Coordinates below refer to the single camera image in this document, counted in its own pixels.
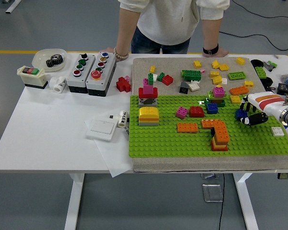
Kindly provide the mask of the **person's left hand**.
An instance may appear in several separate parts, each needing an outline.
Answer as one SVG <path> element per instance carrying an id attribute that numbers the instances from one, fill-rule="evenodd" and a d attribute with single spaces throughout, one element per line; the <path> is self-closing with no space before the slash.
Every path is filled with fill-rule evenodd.
<path id="1" fill-rule="evenodd" d="M 206 54 L 205 52 L 203 52 L 203 57 L 206 57 L 206 58 L 222 58 L 222 57 L 225 57 L 226 55 L 229 54 L 229 51 L 228 50 L 224 50 L 223 48 L 219 48 L 217 52 L 214 52 L 213 50 L 209 51 L 208 54 Z"/>

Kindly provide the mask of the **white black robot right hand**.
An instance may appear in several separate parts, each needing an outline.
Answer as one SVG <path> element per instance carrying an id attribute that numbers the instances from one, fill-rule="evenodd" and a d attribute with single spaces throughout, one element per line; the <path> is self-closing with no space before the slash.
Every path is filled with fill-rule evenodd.
<path id="1" fill-rule="evenodd" d="M 259 125 L 274 116 L 283 125 L 288 124 L 288 95 L 281 97 L 273 92 L 259 92 L 243 97 L 236 119 L 248 126 Z"/>

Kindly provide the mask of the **person's right hand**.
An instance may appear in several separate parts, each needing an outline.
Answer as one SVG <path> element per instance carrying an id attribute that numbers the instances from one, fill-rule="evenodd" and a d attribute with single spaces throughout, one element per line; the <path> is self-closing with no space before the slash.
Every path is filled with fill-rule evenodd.
<path id="1" fill-rule="evenodd" d="M 129 57 L 129 52 L 127 52 L 126 55 L 120 55 L 120 54 L 117 53 L 115 47 L 108 47 L 107 49 L 102 49 L 100 52 L 113 53 L 115 55 L 115 58 L 116 58 L 117 62 L 124 61 L 124 60 L 126 60 Z"/>

